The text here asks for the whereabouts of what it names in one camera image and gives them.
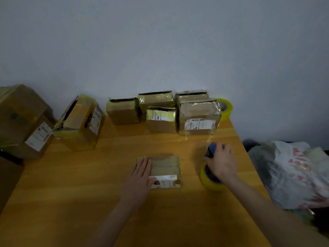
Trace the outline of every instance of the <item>wooden table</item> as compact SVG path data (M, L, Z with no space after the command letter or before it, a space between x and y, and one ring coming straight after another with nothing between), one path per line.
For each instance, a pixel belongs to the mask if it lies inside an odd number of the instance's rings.
M144 122L113 126L106 118L93 151L53 140L25 171L0 216L0 246L81 246L114 208L137 157L180 157L182 187L153 189L116 246L269 246L231 192L202 186L200 165L212 141L229 144L239 176L268 197L230 121L215 135L151 133Z

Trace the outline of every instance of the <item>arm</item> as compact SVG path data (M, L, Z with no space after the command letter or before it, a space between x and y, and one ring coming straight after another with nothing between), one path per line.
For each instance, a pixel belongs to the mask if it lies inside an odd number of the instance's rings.
M98 228L87 246L114 246L122 228L138 207L145 202L152 184L156 181L156 178L148 179L151 166L151 161L147 158L134 166L124 186L120 202Z
M272 246L329 246L326 237L277 208L237 176L229 145L218 143L214 158L206 158L206 163L240 201Z

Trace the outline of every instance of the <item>blue tape dispenser handle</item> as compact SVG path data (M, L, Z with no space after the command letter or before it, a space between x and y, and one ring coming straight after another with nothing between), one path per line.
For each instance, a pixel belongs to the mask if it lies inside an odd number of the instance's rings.
M215 151L216 151L216 145L212 142L210 144L210 146L208 147L208 152L206 153L206 157L208 158L213 158L214 157L214 154L215 154ZM210 170L209 166L206 165L205 167L205 173L207 175L207 177L214 183L217 183L217 184L221 184L222 182L212 173L212 171Z

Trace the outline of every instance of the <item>label sticker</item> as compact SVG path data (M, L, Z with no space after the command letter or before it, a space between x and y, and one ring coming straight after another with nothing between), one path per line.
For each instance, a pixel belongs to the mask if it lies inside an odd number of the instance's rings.
M90 123L90 130L93 131L94 134L98 134L99 124L101 123L102 113L95 107L94 114L92 117L92 121Z
M152 188L172 188L176 184L174 182L177 180L177 175L162 175L162 176L149 176L148 179L156 177L157 181L151 186Z
M175 121L174 113L168 111L147 110L146 117L148 120Z
M52 130L50 126L43 122L37 130L25 141L27 145L35 149L36 151L40 151L44 144L46 144L47 140L52 134Z
M191 119L185 122L185 130L213 129L216 120Z

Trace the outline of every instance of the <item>hand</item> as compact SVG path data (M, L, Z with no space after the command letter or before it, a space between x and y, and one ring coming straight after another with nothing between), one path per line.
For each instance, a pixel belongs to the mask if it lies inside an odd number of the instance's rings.
M205 162L215 176L225 183L227 178L236 176L236 161L229 145L216 143L214 157L205 157Z
M146 157L143 158L129 176L121 197L120 203L136 210L146 200L152 184L157 180L155 177L148 179L152 163Z

